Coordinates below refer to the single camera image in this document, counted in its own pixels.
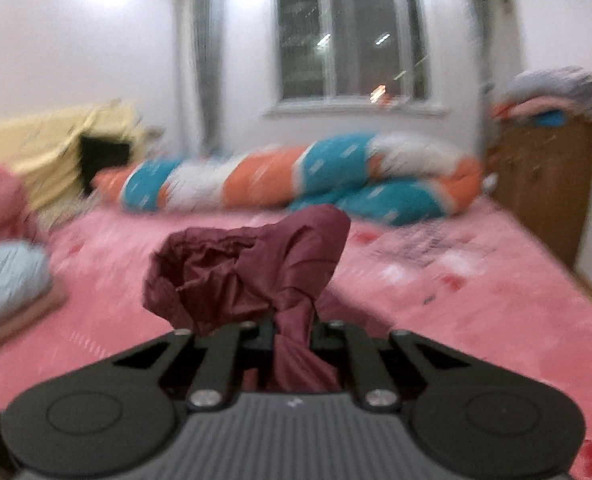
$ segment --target wooden dresser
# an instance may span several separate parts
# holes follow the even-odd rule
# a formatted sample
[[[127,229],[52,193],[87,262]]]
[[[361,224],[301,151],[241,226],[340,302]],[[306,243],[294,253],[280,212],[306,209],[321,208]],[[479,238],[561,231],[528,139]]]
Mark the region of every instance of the wooden dresser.
[[[592,123],[505,122],[500,129],[488,152],[487,172],[498,175],[492,197],[573,269],[591,195]]]

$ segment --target gray ribbed pad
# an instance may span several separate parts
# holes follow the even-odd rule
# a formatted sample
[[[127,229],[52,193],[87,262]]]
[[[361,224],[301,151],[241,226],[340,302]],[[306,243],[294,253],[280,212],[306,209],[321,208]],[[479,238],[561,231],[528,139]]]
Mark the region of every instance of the gray ribbed pad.
[[[192,416],[172,446],[112,480],[463,480],[425,457],[393,415],[349,394],[242,394]],[[557,477],[552,480],[563,480]],[[25,472],[18,480],[46,480]]]

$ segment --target pink cushion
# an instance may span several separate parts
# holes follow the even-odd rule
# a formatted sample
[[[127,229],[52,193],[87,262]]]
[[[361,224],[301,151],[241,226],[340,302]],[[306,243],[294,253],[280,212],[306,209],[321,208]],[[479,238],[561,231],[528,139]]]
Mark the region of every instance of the pink cushion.
[[[510,108],[509,118],[518,119],[523,117],[533,117],[554,110],[562,110],[572,117],[579,115],[580,113],[580,107],[576,101],[564,97],[543,96],[535,97],[527,102]]]
[[[0,241],[10,239],[45,240],[28,210],[23,181],[0,164]]]

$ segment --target window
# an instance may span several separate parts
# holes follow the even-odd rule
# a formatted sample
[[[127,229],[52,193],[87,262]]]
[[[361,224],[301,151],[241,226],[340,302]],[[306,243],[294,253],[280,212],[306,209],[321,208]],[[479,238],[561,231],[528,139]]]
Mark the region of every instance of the window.
[[[278,0],[282,99],[428,99],[422,16],[421,0]]]

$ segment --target pink bedsheet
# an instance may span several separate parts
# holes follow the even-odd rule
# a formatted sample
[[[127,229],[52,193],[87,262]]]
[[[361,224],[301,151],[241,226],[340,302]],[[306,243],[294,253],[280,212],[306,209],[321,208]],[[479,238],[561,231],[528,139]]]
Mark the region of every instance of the pink bedsheet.
[[[141,308],[150,252],[188,226],[260,226],[272,213],[132,216],[100,209],[56,232],[52,267],[70,302],[0,349],[0,408],[33,384],[170,330]],[[333,279],[373,316],[553,384],[584,411],[573,473],[592,479],[592,302],[542,247],[485,199],[463,216],[397,230],[354,222]]]

